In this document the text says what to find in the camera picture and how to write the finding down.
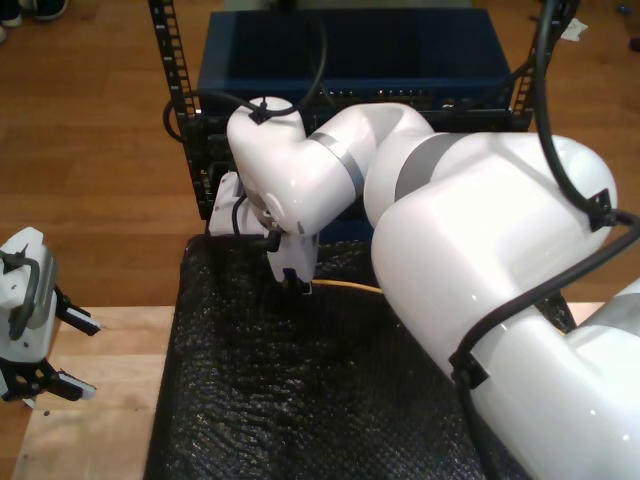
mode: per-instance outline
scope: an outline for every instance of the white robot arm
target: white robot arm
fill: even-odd
[[[534,134],[434,133],[410,107],[375,104],[346,109],[305,138],[298,113],[261,125],[249,113],[238,109],[228,124],[248,198],[239,226],[282,234],[269,253],[276,279],[294,270],[309,282],[318,232],[363,193],[385,297],[447,375],[479,319],[588,257],[609,232],[593,233],[564,197]],[[580,193],[606,189],[615,205],[602,159],[570,139],[554,143]],[[229,207],[240,192],[229,175],[213,235],[231,233]],[[637,292],[640,282],[566,336],[528,308],[473,348],[485,375],[472,391],[475,407],[535,478],[640,471]]]
[[[46,391],[75,401],[96,391],[47,361],[55,317],[87,335],[101,326],[56,285],[57,263],[43,237],[25,228],[0,247],[0,397],[5,401]]]

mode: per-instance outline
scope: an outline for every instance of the white paper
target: white paper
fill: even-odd
[[[561,38],[565,40],[571,40],[572,42],[580,41],[580,34],[584,32],[587,27],[584,23],[582,23],[577,18],[571,20],[571,23],[567,26],[567,29],[562,33]]]

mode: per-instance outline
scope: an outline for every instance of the shoe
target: shoe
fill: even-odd
[[[33,18],[50,22],[61,17],[67,9],[69,0],[20,0],[20,6],[29,11]]]
[[[0,0],[0,25],[10,28],[19,27],[22,24],[21,12],[18,0]]]

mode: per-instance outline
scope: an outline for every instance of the white robotic hand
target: white robotic hand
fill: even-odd
[[[46,358],[56,316],[87,335],[101,326],[57,287],[57,264],[42,242],[42,233],[26,228],[0,248],[0,396],[92,398],[95,387],[56,371]]]

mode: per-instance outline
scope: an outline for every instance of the yellow wire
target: yellow wire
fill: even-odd
[[[365,290],[372,293],[382,293],[382,290],[378,287],[372,287],[370,285],[363,285],[361,283],[343,282],[341,280],[324,280],[320,278],[314,278],[311,280],[312,285],[330,285],[332,287],[347,287],[356,288],[358,290]]]

